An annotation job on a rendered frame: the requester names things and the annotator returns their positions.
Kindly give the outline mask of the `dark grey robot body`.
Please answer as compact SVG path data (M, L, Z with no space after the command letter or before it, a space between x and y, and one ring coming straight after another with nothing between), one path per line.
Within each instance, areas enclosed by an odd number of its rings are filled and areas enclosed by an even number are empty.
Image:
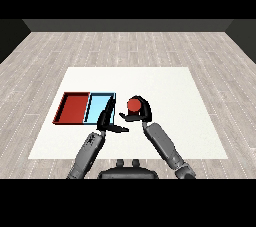
M132 160L131 167L124 166L124 160L118 159L116 166L101 171L98 179L158 179L155 171L142 168L138 159Z

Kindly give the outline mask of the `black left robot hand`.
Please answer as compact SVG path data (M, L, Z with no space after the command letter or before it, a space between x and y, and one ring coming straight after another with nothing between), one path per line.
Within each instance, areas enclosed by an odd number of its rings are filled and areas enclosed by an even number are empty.
M108 100L105 109L100 113L97 121L97 129L99 131L111 131L115 133L128 132L129 129L117 125L112 125L110 123L111 115L115 107L116 100L113 97L110 97Z

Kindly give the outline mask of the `light blue shallow open box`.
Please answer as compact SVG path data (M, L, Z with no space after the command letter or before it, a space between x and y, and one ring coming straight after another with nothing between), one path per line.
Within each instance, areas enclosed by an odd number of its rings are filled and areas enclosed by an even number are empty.
M114 92L92 92L86 106L83 123L96 125L100 113L105 109L110 98L115 98Z

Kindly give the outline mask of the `red shallow open box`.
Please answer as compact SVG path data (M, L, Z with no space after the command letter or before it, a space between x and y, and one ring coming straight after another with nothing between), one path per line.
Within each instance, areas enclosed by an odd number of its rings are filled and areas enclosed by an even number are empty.
M53 119L55 125L82 125L89 92L65 92Z

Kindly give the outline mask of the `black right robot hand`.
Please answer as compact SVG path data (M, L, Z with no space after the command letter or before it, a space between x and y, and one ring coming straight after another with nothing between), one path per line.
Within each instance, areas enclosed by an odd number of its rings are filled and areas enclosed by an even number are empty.
M137 98L141 102L141 109L140 109L139 115L138 116L129 115L129 114L125 115L124 113L120 113L120 116L126 122L134 122L134 121L151 122L152 121L152 111L151 111L149 102L146 99L144 99L143 97L138 96L138 95L135 95L131 98Z

